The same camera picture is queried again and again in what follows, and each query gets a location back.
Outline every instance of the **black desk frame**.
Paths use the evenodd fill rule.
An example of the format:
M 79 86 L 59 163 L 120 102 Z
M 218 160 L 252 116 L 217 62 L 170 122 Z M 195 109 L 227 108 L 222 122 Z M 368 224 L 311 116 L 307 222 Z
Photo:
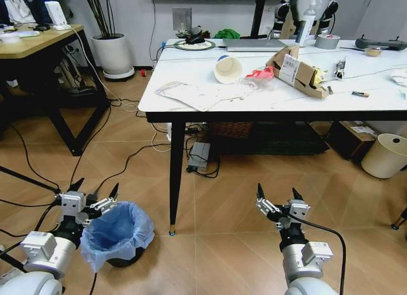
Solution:
M 407 120 L 407 111 L 146 112 L 150 123 L 172 123 L 170 235 L 176 233 L 186 122 Z
M 73 156 L 82 155 L 83 148 L 85 147 L 87 140 L 91 136 L 92 132 L 95 130 L 100 119 L 103 117 L 105 110 L 109 107 L 109 101 L 106 98 L 104 87 L 100 83 L 99 79 L 97 78 L 97 74 L 92 68 L 93 66 L 94 69 L 96 69 L 95 60 L 93 58 L 92 51 L 90 50 L 84 30 L 82 29 L 78 31 L 78 35 L 83 42 L 85 53 L 91 63 L 90 64 L 88 62 L 88 66 L 89 68 L 91 68 L 91 74 L 93 81 L 95 82 L 96 89 L 100 93 L 100 101 L 99 103 L 97 103 L 95 111 L 88 119 L 85 126 L 78 134 L 78 136 L 75 137 L 73 135 L 71 129 L 68 127 L 68 124 L 66 123 L 64 117 L 62 116 L 59 110 L 59 106 L 56 106 L 53 103 L 52 98 L 50 98 L 50 95 L 53 92 L 53 90 L 47 90 L 47 88 L 45 88 L 45 90 L 42 90 L 42 92 L 39 93 L 39 95 L 36 95 L 34 97 L 36 98 L 36 100 L 38 100 L 38 104 L 43 108 L 45 113 L 51 119 L 51 122 L 57 129 L 59 135 L 61 136 L 62 140 L 65 142 L 66 146 L 69 148 Z M 77 39 L 78 39 L 77 35 L 72 34 L 25 58 L 0 59 L 1 66 L 0 68 L 3 69 L 3 67 L 12 67 L 13 69 L 18 69 L 19 67 L 21 67 L 21 65 L 24 65 L 26 69 L 30 67 L 45 67 L 45 63 L 43 62 L 44 60 L 52 58 L 53 53 L 55 53 L 57 50 L 61 50 L 62 47 L 72 43 Z M 8 90 L 5 78 L 1 76 L 2 74 L 0 73 L 0 82 L 2 82 L 0 83 L 0 93 L 3 95 L 6 102 L 12 104 L 14 101 L 16 101 L 17 98 L 21 97 L 12 96 L 12 94 Z

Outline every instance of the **trash can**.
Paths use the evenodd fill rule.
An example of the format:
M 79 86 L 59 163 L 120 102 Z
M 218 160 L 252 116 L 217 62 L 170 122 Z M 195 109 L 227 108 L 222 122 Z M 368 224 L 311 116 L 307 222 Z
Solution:
M 147 213 L 132 202 L 119 202 L 83 230 L 81 253 L 97 273 L 106 261 L 116 267 L 135 263 L 153 238 L 154 224 Z
M 407 165 L 407 139 L 381 134 L 362 160 L 362 168 L 370 175 L 388 179 Z

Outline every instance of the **white wall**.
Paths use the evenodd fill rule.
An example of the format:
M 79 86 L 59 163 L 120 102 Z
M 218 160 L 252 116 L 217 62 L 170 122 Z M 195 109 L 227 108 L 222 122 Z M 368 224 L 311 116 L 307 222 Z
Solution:
M 357 29 L 357 35 L 366 38 L 393 39 L 400 36 L 407 19 L 407 0 L 371 0 Z M 407 40 L 407 28 L 404 38 Z
M 365 0 L 338 1 L 340 10 L 336 17 L 335 32 L 346 37 L 352 36 L 359 22 L 353 21 L 352 25 L 349 25 L 349 16 L 357 14 L 361 18 L 364 13 L 362 4 Z M 255 0 L 155 0 L 155 2 L 156 29 L 151 46 L 151 54 L 154 57 L 163 41 L 175 37 L 174 31 L 172 31 L 173 7 L 191 6 L 193 25 L 201 25 L 213 36 L 225 28 L 232 28 L 243 35 L 249 35 L 251 31 Z M 74 13 L 72 23 L 83 24 L 88 38 L 98 34 L 95 20 L 86 0 L 67 0 L 67 4 Z M 279 4 L 279 0 L 267 0 L 260 33 L 268 33 L 272 28 L 274 7 L 277 4 Z M 116 30 L 128 36 L 133 64 L 153 65 L 148 50 L 154 22 L 152 0 L 112 0 L 112 5 Z
M 371 0 L 338 0 L 339 9 L 336 12 L 336 24 L 333 34 L 342 39 L 355 39 L 357 29 L 369 7 Z

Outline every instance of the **white bottle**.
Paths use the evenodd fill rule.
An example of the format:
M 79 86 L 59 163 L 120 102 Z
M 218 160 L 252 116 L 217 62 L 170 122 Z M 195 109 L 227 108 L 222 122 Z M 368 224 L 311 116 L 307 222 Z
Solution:
M 311 0 L 310 6 L 304 12 L 303 21 L 301 23 L 300 29 L 298 31 L 296 43 L 301 47 L 304 47 L 305 40 L 311 33 L 312 25 L 314 24 L 315 16 L 317 15 L 316 7 L 317 1 L 319 6 L 322 4 L 322 0 Z

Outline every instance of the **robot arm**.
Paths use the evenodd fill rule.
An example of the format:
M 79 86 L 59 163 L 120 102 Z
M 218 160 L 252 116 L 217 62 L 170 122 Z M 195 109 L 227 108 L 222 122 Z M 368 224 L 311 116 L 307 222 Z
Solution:
M 284 256 L 283 267 L 288 290 L 286 295 L 337 295 L 327 283 L 320 280 L 322 267 L 333 257 L 329 245 L 324 242 L 308 241 L 301 223 L 295 218 L 304 219 L 309 206 L 293 188 L 294 199 L 284 205 L 274 205 L 265 199 L 261 185 L 258 185 L 257 208 L 275 223 L 280 232 L 280 251 Z
M 77 191 L 61 194 L 57 201 L 62 208 L 60 226 L 53 233 L 30 232 L 20 246 L 27 255 L 24 269 L 28 272 L 11 279 L 1 289 L 0 295 L 61 295 L 60 279 L 65 276 L 72 255 L 80 245 L 84 228 L 92 219 L 103 216 L 117 206 L 118 184 L 108 198 L 96 201 L 95 197 Z
M 295 32 L 295 34 L 297 34 L 300 23 L 303 20 L 302 16 L 309 4 L 310 0 L 281 0 L 281 3 L 275 9 L 274 26 L 271 32 L 272 38 L 280 38 L 290 8 L 293 13 L 294 24 L 297 26 Z M 317 16 L 315 17 L 315 20 L 321 20 L 318 34 L 327 34 L 329 32 L 328 29 L 331 25 L 331 20 L 338 10 L 338 7 L 339 5 L 336 0 L 322 0 L 320 10 L 317 11 Z
M 279 39 L 282 28 L 286 22 L 287 14 L 290 10 L 290 0 L 281 0 L 280 4 L 274 10 L 274 26 L 271 31 L 272 39 Z

